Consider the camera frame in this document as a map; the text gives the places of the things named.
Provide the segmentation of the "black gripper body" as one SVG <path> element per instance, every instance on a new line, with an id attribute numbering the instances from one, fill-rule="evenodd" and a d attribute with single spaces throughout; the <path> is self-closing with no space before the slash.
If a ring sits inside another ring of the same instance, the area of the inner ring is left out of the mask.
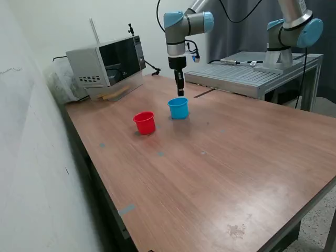
<path id="1" fill-rule="evenodd" d="M 180 70 L 186 67 L 186 57 L 168 57 L 169 68 L 173 70 Z"/>

